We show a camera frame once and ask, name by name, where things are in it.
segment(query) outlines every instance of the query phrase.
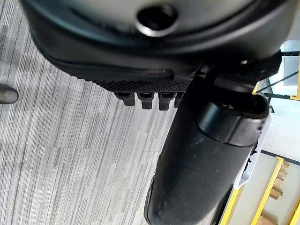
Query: black plastic part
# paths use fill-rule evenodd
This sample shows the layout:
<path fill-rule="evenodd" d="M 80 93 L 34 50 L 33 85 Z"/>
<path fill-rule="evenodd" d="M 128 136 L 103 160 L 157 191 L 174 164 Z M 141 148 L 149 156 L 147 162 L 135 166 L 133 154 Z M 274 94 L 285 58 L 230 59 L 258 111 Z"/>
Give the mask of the black plastic part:
<path fill-rule="evenodd" d="M 15 103 L 19 98 L 18 92 L 4 84 L 0 84 L 0 105 Z"/>
<path fill-rule="evenodd" d="M 123 100 L 125 106 L 135 106 L 134 93 L 115 92 L 114 94 L 118 99 Z"/>
<path fill-rule="evenodd" d="M 181 102 L 183 96 L 184 96 L 184 92 L 179 92 L 179 93 L 177 93 L 177 95 L 176 95 L 176 97 L 175 97 L 175 102 L 174 102 L 174 107 L 175 107 L 175 108 L 178 108 L 178 107 L 179 107 L 180 102 Z"/>
<path fill-rule="evenodd" d="M 41 53 L 63 71 L 99 83 L 148 79 L 190 82 L 201 59 L 230 62 L 232 58 L 269 57 L 286 39 L 297 0 L 254 1 L 206 29 L 158 39 L 128 36 L 99 27 L 60 0 L 21 3 Z M 151 70 L 157 76 L 149 76 Z"/>
<path fill-rule="evenodd" d="M 137 93 L 137 96 L 142 102 L 142 109 L 152 109 L 154 93 Z"/>
<path fill-rule="evenodd" d="M 173 92 L 163 92 L 158 94 L 158 107 L 161 111 L 169 110 L 170 101 L 174 99 L 176 93 Z"/>
<path fill-rule="evenodd" d="M 217 96 L 204 93 L 203 83 L 198 77 L 191 83 L 159 157 L 145 209 L 151 225 L 198 224 L 232 185 L 268 116 L 263 97 L 255 96 L 251 105 L 251 97 L 236 93 L 247 104 L 235 109 L 234 102 L 233 108 L 228 107 L 228 102 L 223 104 L 226 90 L 219 90 L 217 101 Z M 234 138 L 223 135 L 222 128 Z"/>

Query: bolt hole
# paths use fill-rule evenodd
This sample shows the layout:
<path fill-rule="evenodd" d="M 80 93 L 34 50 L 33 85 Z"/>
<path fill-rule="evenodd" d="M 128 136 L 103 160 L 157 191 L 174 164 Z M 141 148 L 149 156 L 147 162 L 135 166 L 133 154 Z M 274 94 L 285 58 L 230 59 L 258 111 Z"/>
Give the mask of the bolt hole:
<path fill-rule="evenodd" d="M 147 36 L 160 37 L 173 31 L 170 28 L 177 18 L 176 10 L 169 5 L 152 6 L 142 9 L 137 14 L 136 27 Z"/>

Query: yellow shelf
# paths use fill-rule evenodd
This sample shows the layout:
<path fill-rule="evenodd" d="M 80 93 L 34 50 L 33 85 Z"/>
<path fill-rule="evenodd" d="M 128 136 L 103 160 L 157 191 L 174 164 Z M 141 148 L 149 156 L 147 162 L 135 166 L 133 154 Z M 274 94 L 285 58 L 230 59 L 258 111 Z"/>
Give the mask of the yellow shelf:
<path fill-rule="evenodd" d="M 296 225 L 299 217 L 300 217 L 300 199 L 298 200 L 287 225 Z"/>
<path fill-rule="evenodd" d="M 275 169 L 273 171 L 273 174 L 272 174 L 271 179 L 270 179 L 270 181 L 268 183 L 267 189 L 265 190 L 265 193 L 263 194 L 262 200 L 261 200 L 261 202 L 260 202 L 260 204 L 258 206 L 258 209 L 256 211 L 256 214 L 255 214 L 253 220 L 252 220 L 251 225 L 256 225 L 257 224 L 257 221 L 258 221 L 258 219 L 259 219 L 259 217 L 260 217 L 260 215 L 261 215 L 261 213 L 263 211 L 263 208 L 264 208 L 264 206 L 267 203 L 267 200 L 269 198 L 270 192 L 271 192 L 271 190 L 273 188 L 274 182 L 275 182 L 276 177 L 278 175 L 278 172 L 279 172 L 279 170 L 281 168 L 281 165 L 283 164 L 283 161 L 284 161 L 283 158 L 280 158 L 280 157 L 276 157 L 276 158 L 278 159 L 277 165 L 276 165 L 276 167 L 275 167 Z"/>

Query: black shoe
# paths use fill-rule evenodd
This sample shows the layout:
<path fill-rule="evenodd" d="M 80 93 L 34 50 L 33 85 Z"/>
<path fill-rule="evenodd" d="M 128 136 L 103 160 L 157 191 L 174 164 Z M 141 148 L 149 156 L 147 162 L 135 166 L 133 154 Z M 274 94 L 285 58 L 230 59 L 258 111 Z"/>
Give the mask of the black shoe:
<path fill-rule="evenodd" d="M 0 84 L 0 104 L 12 104 L 19 98 L 18 92 L 4 84 Z"/>

